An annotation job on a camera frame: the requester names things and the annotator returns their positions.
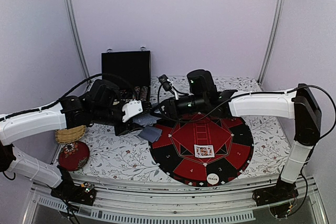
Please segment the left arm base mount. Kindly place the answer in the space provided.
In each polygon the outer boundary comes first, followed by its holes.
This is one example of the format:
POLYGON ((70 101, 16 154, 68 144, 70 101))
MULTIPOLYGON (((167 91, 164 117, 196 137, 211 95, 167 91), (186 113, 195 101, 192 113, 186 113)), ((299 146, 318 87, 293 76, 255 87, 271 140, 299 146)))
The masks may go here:
POLYGON ((55 198, 87 206, 93 206, 96 194, 95 185, 89 182, 75 185, 73 181, 63 180, 56 188, 51 189, 51 196, 55 198))

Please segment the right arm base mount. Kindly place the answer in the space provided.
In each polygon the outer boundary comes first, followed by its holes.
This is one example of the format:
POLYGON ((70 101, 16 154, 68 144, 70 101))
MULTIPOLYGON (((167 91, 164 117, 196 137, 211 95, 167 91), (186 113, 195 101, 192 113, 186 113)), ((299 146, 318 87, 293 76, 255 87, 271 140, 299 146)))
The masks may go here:
POLYGON ((278 178, 274 186, 254 190, 252 199, 257 206, 271 205, 270 213, 275 218, 282 219, 289 216, 298 195, 296 183, 290 184, 278 178))

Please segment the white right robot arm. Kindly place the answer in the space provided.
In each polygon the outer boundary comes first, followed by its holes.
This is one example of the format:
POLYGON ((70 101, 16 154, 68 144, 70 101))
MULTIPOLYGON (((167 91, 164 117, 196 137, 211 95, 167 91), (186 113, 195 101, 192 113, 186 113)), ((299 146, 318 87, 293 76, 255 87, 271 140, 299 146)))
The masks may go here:
POLYGON ((233 90, 220 93, 212 74, 208 70, 197 69, 187 74, 191 94, 179 97, 166 75, 158 80, 165 91, 175 96, 158 101, 150 111, 153 116, 180 123, 182 115, 204 111, 206 116, 223 118, 275 116, 295 120, 295 142, 279 175, 280 183, 271 190, 271 196, 276 201, 282 201, 291 194, 291 185, 301 174, 316 144, 324 137, 321 134, 322 112, 310 91, 312 85, 301 83, 294 89, 283 91, 233 90))

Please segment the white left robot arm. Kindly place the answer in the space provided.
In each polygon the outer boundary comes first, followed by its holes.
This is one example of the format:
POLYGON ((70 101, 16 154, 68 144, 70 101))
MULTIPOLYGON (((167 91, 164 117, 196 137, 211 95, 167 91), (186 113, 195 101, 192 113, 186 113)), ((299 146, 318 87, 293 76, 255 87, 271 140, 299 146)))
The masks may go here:
POLYGON ((55 102, 8 115, 1 115, 1 172, 13 172, 57 188, 67 200, 78 195, 78 188, 63 168, 33 158, 14 142, 40 133, 73 129, 92 124, 110 125, 118 133, 129 132, 132 118, 145 112, 150 104, 139 98, 121 99, 119 87, 97 79, 81 96, 65 95, 55 102))

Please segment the white blue dealer button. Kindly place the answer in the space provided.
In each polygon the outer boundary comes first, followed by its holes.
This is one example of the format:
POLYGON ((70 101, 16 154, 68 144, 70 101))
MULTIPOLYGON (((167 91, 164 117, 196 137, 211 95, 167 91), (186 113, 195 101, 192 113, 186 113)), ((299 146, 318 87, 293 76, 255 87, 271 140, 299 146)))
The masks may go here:
POLYGON ((219 176, 215 173, 211 173, 207 175, 206 180, 210 185, 216 185, 219 182, 219 176))

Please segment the blue playing card deck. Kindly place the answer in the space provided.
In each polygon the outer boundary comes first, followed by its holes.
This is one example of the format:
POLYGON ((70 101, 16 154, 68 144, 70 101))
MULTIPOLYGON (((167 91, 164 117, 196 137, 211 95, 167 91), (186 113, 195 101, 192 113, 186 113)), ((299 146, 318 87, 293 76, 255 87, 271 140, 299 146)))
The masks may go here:
POLYGON ((156 116, 152 116, 150 114, 139 114, 132 118, 134 123, 141 126, 153 125, 158 119, 159 118, 156 116))

